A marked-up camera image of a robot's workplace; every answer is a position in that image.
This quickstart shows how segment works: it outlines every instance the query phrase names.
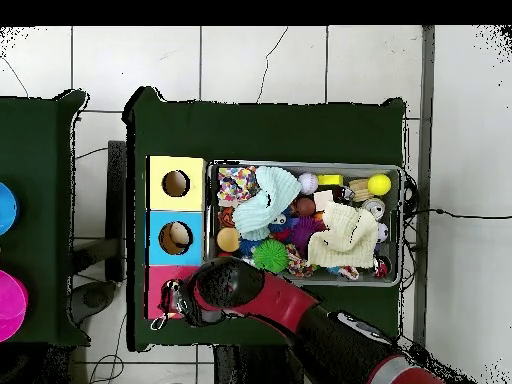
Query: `green spiky ball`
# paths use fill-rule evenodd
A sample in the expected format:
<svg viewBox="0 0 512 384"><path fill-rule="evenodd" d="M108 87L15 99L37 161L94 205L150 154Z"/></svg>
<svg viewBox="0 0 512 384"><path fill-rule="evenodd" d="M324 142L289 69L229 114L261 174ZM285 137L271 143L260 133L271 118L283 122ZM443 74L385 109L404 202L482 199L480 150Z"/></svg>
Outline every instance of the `green spiky ball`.
<svg viewBox="0 0 512 384"><path fill-rule="evenodd" d="M256 268L271 272L281 272L288 266L288 252L283 243L266 240L254 250Z"/></svg>

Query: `yellow ball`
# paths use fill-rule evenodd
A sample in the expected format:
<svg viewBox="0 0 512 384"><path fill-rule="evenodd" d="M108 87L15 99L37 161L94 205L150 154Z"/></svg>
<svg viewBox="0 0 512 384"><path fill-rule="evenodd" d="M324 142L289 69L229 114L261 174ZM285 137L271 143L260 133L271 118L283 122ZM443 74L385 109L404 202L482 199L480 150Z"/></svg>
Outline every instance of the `yellow ball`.
<svg viewBox="0 0 512 384"><path fill-rule="evenodd" d="M368 180L368 191L376 196L383 196L391 189L391 180L387 175L376 174Z"/></svg>

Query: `white tile floor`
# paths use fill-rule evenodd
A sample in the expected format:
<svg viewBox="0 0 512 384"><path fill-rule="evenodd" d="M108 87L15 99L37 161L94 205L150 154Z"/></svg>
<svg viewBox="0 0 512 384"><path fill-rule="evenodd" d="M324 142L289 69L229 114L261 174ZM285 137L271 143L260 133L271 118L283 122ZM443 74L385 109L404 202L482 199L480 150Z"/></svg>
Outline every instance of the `white tile floor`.
<svg viewBox="0 0 512 384"><path fill-rule="evenodd" d="M254 103L259 98L261 103L311 104L323 103L326 98L381 103L402 97L408 117L419 117L420 26L285 30L285 26L14 30L10 31L12 37L0 44L0 57L5 59L0 60L0 95L26 96L14 72L30 97L52 98L68 88L87 91L91 96L88 113L82 114L76 127L77 155L106 147L109 140L125 139L120 111L141 85L157 87L166 100ZM274 47L262 89L266 56ZM416 178L418 121L407 121L407 126L410 156L406 165ZM76 236L104 234L106 158L103 151L76 164ZM412 269L410 261L406 267ZM103 279L102 264L84 275ZM84 281L75 278L76 284ZM411 287L405 294L404 334L408 337L412 337L413 290ZM124 298L123 285L113 304L86 322L92 342L91 347L76 352L73 370L77 384L89 381L95 361L115 352L126 313ZM200 364L196 368L194 346L155 346L145 353L128 352L124 328L118 355L126 365L110 384L195 384L196 372L198 384L213 384L211 347L198 348ZM119 371L117 365L114 375ZM95 379L107 378L111 372L112 364L101 364Z"/></svg>

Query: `yellow cube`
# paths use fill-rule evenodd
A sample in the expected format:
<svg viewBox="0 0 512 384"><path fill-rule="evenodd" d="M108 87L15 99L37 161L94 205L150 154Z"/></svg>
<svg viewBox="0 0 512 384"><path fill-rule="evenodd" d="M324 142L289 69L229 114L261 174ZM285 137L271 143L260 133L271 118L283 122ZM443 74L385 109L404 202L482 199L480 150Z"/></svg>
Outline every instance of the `yellow cube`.
<svg viewBox="0 0 512 384"><path fill-rule="evenodd" d="M199 212L204 208L205 161L201 158L150 156L149 208Z"/></svg>
<svg viewBox="0 0 512 384"><path fill-rule="evenodd" d="M343 175L317 175L318 185L343 185Z"/></svg>

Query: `shape sorter box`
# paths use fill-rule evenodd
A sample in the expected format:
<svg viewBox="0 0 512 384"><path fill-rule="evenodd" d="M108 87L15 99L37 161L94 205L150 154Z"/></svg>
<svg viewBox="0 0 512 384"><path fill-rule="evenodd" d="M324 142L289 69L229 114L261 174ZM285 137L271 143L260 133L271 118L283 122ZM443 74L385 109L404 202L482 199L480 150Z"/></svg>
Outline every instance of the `shape sorter box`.
<svg viewBox="0 0 512 384"><path fill-rule="evenodd" d="M160 245L160 232L167 225L179 222L189 229L190 244L178 254L167 253ZM204 230L201 212L149 212L149 265L194 265L203 261Z"/></svg>
<svg viewBox="0 0 512 384"><path fill-rule="evenodd" d="M184 280L199 269L198 266L150 266L149 267L149 294L148 294L148 319L155 319L162 315L158 307L161 302L162 286L172 279Z"/></svg>
<svg viewBox="0 0 512 384"><path fill-rule="evenodd" d="M180 173L186 181L185 193L172 195L165 190L165 178ZM205 161L202 158L150 156L149 209L158 211L202 212L205 193Z"/></svg>

